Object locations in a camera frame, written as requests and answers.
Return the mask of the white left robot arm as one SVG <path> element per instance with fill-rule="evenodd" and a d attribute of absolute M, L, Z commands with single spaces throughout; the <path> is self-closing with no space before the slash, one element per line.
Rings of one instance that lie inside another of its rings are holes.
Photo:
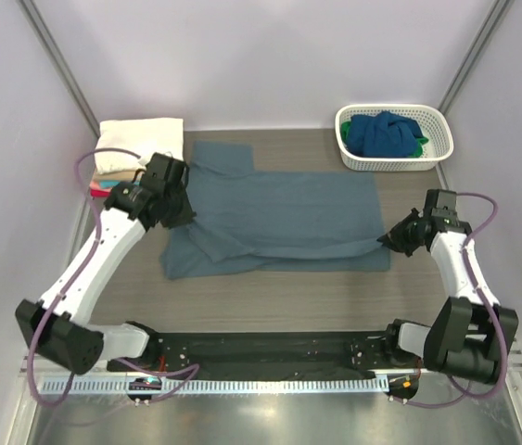
<path fill-rule="evenodd" d="M 99 361 L 123 359 L 153 369 L 162 355 L 159 333 L 137 322 L 92 325 L 95 305 L 127 253 L 156 225 L 172 229 L 196 214 L 180 157 L 153 153 L 139 178 L 115 185 L 95 212 L 95 229 L 58 280 L 37 301 L 23 300 L 15 317 L 29 348 L 75 375 Z"/>

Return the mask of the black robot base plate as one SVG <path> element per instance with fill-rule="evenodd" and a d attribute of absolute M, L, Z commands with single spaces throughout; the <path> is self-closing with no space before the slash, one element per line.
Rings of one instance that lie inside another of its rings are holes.
<path fill-rule="evenodd" d="M 195 363 L 198 380 L 366 380 L 378 370 L 421 372 L 423 361 L 395 350 L 388 331 L 167 333 L 139 367 L 174 372 Z"/>

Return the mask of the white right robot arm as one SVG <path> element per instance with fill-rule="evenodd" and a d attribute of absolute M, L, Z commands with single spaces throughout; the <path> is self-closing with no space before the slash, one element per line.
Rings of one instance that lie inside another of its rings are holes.
<path fill-rule="evenodd" d="M 475 252 L 477 232 L 460 219 L 458 197 L 428 190 L 421 210 L 411 210 L 378 239 L 407 257 L 425 248 L 448 295 L 433 325 L 400 319 L 390 324 L 381 352 L 395 367 L 416 357 L 430 371 L 494 386 L 505 377 L 519 319 L 487 285 Z"/>

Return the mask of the grey-blue t-shirt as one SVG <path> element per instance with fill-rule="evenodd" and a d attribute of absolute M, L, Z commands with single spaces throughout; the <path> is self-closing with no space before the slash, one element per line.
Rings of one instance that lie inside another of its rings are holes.
<path fill-rule="evenodd" d="M 251 146 L 197 141 L 187 193 L 197 216 L 170 231 L 168 279 L 390 268 L 371 173 L 260 171 Z"/>

